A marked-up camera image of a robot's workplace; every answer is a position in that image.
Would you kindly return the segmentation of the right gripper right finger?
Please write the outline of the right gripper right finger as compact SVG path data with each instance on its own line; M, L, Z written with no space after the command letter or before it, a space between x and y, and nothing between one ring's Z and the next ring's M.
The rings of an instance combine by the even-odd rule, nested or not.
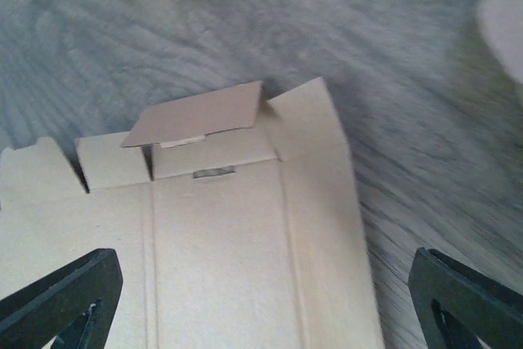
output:
M429 348L522 347L522 295L433 248L418 248L409 291Z

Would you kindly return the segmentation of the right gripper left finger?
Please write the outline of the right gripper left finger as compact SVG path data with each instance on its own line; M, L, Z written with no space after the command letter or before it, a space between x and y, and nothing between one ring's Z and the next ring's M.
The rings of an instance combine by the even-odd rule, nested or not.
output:
M116 251L94 249L1 300L1 347L103 348L122 287Z

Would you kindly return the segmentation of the cardboard box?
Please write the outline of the cardboard box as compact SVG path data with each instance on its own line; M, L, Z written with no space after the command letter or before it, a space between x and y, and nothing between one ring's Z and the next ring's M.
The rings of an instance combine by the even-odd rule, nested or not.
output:
M1 294L95 248L109 348L381 348L349 146L322 78L146 109L130 132L1 154Z

